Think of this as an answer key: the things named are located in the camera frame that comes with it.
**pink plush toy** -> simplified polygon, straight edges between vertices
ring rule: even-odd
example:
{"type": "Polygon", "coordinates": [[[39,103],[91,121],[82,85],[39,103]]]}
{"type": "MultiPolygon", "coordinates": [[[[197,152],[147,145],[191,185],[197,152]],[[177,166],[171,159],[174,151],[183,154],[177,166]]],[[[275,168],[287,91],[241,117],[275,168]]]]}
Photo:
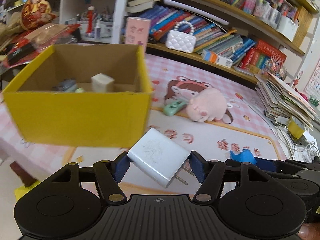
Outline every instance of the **pink plush toy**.
{"type": "Polygon", "coordinates": [[[215,88],[202,90],[187,105],[187,114],[192,121],[221,120],[227,110],[227,101],[215,88]]]}

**paper stack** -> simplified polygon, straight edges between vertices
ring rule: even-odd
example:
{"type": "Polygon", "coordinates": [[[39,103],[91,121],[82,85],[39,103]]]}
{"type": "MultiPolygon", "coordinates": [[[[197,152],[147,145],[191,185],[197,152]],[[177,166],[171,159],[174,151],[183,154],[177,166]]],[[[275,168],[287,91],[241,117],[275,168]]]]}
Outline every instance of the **paper stack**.
{"type": "Polygon", "coordinates": [[[266,111],[265,116],[272,122],[276,117],[295,116],[302,124],[313,128],[311,121],[316,112],[312,106],[292,87],[269,73],[268,80],[259,79],[257,93],[266,111]]]}

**white charger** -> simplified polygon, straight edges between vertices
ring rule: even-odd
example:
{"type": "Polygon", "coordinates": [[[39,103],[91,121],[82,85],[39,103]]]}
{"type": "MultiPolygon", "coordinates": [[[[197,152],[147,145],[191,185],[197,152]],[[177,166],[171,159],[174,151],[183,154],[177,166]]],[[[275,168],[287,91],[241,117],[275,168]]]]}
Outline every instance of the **white charger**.
{"type": "Polygon", "coordinates": [[[188,150],[154,128],[146,132],[128,152],[132,163],[164,188],[175,178],[188,185],[176,173],[189,155],[188,150]]]}

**cardboard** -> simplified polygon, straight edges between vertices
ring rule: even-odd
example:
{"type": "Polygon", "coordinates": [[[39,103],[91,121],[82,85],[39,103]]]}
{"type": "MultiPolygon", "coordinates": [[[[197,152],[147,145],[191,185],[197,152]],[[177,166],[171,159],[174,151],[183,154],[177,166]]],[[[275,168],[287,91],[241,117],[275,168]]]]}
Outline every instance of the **cardboard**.
{"type": "Polygon", "coordinates": [[[26,141],[44,144],[131,147],[143,135],[151,83],[138,45],[53,45],[4,89],[4,100],[26,141]],[[52,87],[68,78],[90,84],[103,73],[115,91],[62,93],[52,87]]]}

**metal screw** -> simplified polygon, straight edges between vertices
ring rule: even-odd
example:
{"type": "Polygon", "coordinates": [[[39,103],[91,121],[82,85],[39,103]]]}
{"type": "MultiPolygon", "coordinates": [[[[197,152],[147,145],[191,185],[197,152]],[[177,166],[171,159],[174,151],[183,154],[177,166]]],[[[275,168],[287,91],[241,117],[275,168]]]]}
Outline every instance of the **metal screw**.
{"type": "Polygon", "coordinates": [[[124,196],[121,194],[112,194],[109,196],[109,200],[112,202],[119,202],[124,199],[124,196]]]}
{"type": "Polygon", "coordinates": [[[196,200],[201,202],[207,202],[211,200],[211,196],[208,194],[199,194],[196,196],[196,200]]]}

